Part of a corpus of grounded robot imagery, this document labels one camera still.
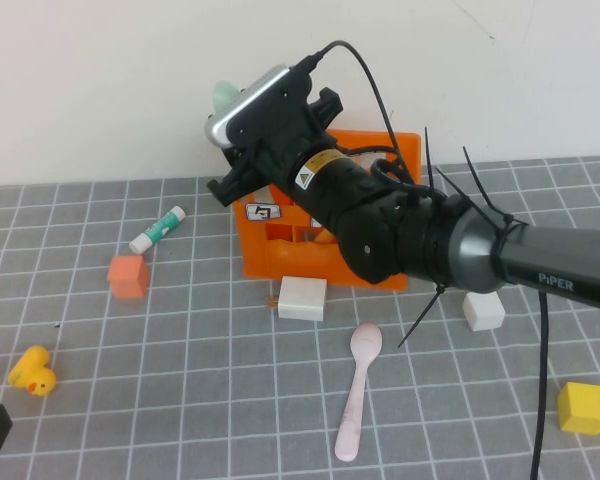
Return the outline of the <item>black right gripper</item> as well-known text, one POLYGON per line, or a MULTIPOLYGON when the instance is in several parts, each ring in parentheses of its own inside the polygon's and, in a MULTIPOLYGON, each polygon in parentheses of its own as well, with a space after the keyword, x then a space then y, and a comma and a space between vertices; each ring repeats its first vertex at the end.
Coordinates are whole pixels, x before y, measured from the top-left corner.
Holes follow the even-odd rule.
POLYGON ((207 188, 222 205, 273 184, 287 193, 300 167, 314 154, 332 149, 326 128, 342 112, 339 95, 329 88, 311 104, 307 95, 274 90, 260 97, 229 124, 237 145, 223 153, 230 171, 207 188))

